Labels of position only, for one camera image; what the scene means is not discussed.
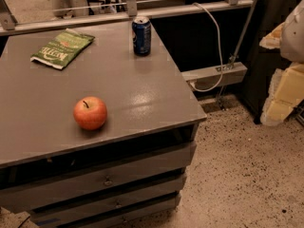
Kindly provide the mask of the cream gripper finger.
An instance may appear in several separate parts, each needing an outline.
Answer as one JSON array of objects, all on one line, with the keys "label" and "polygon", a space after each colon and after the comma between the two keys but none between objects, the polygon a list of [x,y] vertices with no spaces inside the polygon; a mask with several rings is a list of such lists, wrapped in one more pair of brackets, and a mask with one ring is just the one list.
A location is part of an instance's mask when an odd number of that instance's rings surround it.
[{"label": "cream gripper finger", "polygon": [[260,121],[267,126],[276,126],[304,100],[304,65],[291,63],[286,69],[276,69],[268,93]]},{"label": "cream gripper finger", "polygon": [[270,33],[268,33],[260,40],[259,45],[267,49],[280,48],[283,26],[283,23],[279,24],[276,28],[274,28]]}]

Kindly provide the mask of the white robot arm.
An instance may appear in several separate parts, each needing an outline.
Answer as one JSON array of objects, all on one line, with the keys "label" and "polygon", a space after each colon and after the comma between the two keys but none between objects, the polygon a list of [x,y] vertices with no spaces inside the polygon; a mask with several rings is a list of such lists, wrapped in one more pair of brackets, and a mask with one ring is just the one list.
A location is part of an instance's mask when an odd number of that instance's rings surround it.
[{"label": "white robot arm", "polygon": [[275,70],[260,116],[264,125],[276,126],[304,100],[304,0],[259,45],[278,48],[280,56],[291,62],[286,69]]}]

